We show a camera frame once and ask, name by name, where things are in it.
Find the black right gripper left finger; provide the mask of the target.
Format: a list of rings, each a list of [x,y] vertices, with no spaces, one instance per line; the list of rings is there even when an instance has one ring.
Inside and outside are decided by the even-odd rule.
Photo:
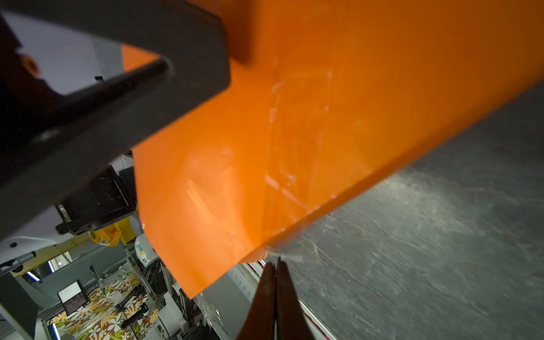
[[[264,267],[249,313],[237,339],[273,340],[275,329],[276,267],[268,263]]]

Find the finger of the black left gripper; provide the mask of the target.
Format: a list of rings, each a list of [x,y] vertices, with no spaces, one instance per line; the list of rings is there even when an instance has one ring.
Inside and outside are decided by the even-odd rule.
[[[230,85],[222,20],[187,1],[3,1],[1,9],[159,55],[65,96],[24,67],[19,41],[1,24],[4,238]]]

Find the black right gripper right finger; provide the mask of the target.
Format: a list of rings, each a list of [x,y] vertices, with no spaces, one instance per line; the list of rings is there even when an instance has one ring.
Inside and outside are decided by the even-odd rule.
[[[315,339],[305,319],[288,265],[282,259],[276,266],[276,321],[277,339]]]

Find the orange wrapping paper sheet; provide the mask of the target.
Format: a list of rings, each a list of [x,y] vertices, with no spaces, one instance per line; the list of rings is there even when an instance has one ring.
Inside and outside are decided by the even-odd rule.
[[[543,78],[542,1],[200,1],[231,83],[133,150],[187,296]]]

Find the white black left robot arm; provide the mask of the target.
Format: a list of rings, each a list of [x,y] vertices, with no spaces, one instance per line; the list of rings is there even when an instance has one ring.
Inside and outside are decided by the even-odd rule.
[[[1,22],[1,272],[69,239],[58,205],[131,147],[230,85],[221,18],[188,1],[3,1],[2,14],[159,56],[60,94]]]

